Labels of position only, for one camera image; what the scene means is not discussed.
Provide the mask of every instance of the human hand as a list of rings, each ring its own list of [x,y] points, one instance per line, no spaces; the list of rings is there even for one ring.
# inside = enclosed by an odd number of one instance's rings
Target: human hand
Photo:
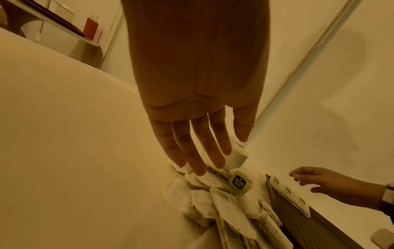
[[[311,192],[326,194],[348,205],[378,209],[386,186],[360,181],[329,169],[301,167],[290,172],[301,186],[316,184]]]
[[[268,60],[268,1],[122,2],[135,79],[163,150],[205,173],[191,121],[214,165],[224,167],[221,151],[231,153],[225,106],[233,107],[241,141],[254,125]]]

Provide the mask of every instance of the red bottle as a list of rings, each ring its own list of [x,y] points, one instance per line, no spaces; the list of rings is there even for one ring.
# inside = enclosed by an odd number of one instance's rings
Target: red bottle
[[[87,38],[93,40],[98,27],[99,24],[88,17],[86,20],[85,28],[83,29],[83,33],[86,35]]]

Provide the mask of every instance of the pile of packets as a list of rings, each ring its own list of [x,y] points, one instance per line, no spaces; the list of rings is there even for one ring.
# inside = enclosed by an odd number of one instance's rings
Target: pile of packets
[[[201,231],[216,223],[224,249],[293,248],[270,205],[263,199],[254,205],[245,195],[236,194],[229,184],[231,172],[209,167],[204,176],[197,176],[188,166],[171,165],[184,174],[185,180],[172,180],[162,187],[166,202],[189,217]]]

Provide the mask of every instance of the hand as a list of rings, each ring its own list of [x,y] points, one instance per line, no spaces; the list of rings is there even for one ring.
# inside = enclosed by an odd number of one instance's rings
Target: hand
[[[290,172],[301,186],[316,184],[311,192],[326,194],[340,202],[378,209],[386,186],[367,183],[329,169],[301,167]]]
[[[163,150],[205,173],[191,121],[214,165],[224,167],[221,151],[231,153],[225,105],[233,107],[238,139],[245,142],[254,125],[268,60],[268,1],[122,2],[135,79]]]

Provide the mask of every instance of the checkered sleeve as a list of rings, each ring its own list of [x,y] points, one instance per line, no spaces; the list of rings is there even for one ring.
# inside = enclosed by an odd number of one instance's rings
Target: checkered sleeve
[[[394,224],[394,183],[387,185],[385,194],[380,201],[380,210],[390,216]]]

